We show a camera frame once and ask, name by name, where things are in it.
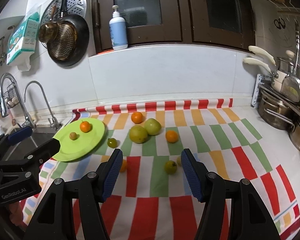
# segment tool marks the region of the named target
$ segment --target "window pane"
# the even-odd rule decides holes
[[[206,0],[210,27],[241,33],[236,0]]]
[[[127,27],[162,23],[159,0],[114,0],[114,4],[119,6]]]

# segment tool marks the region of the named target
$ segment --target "bolt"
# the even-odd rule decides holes
[[[62,179],[61,178],[57,178],[53,181],[54,184],[58,185],[62,182]]]
[[[96,176],[97,174],[94,171],[91,171],[88,173],[88,178],[92,179]]]
[[[208,177],[211,178],[211,179],[214,179],[214,178],[217,177],[217,174],[214,173],[213,171],[210,171],[210,172],[208,172]]]
[[[242,179],[242,183],[244,185],[249,185],[250,184],[250,180],[248,180],[248,179]]]

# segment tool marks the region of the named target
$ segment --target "lime green plate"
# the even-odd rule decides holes
[[[80,123],[88,121],[92,128],[84,133],[80,130]],[[76,140],[71,140],[69,134],[75,132]],[[82,118],[72,122],[58,131],[54,138],[60,142],[60,151],[53,156],[57,161],[69,162],[76,160],[90,152],[102,139],[105,133],[105,125],[95,118]]]

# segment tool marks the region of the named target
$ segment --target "sink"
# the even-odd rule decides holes
[[[20,128],[15,128],[11,132],[18,130],[20,130]],[[14,146],[11,146],[7,153],[3,156],[2,160],[6,161],[23,159],[26,154],[50,140],[56,132],[56,130],[50,128],[49,126],[37,125],[37,128],[33,130],[33,133],[30,137]]]

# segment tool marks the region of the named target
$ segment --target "stainless steel pot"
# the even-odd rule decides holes
[[[287,130],[290,125],[286,121],[267,113],[265,109],[270,109],[271,111],[274,111],[275,113],[278,113],[279,115],[285,116],[289,119],[294,115],[293,110],[286,106],[281,100],[270,95],[263,89],[261,90],[261,95],[261,102],[258,108],[261,118],[274,128],[279,130]]]
[[[277,69],[286,74],[292,73],[294,62],[286,57],[277,57]],[[296,76],[300,78],[300,66],[297,65]]]
[[[292,125],[292,129],[289,131],[289,138],[293,145],[300,151],[300,118],[294,124],[291,119],[286,118],[285,116],[282,116],[272,110],[265,109],[265,112]]]

